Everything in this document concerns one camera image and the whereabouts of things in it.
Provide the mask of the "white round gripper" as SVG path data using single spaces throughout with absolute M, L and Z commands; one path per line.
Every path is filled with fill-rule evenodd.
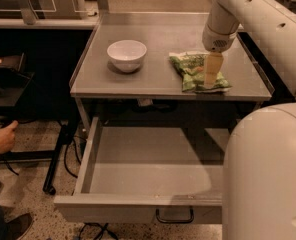
M 207 55 L 204 64 L 204 86 L 210 89 L 214 86 L 217 75 L 220 72 L 224 58 L 221 54 L 227 51 L 233 44 L 237 33 L 219 34 L 214 32 L 208 25 L 204 27 L 202 43 L 210 53 Z

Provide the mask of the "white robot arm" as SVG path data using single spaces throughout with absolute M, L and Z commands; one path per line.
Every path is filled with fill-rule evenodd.
M 296 240 L 296 14 L 275 0 L 214 0 L 203 44 L 251 36 L 295 100 L 258 109 L 230 135 L 223 164 L 222 239 Z

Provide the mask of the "person's bare hand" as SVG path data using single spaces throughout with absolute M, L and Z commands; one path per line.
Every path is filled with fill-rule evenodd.
M 15 145 L 15 130 L 17 121 L 11 122 L 8 126 L 0 128 L 0 155 L 12 150 Z

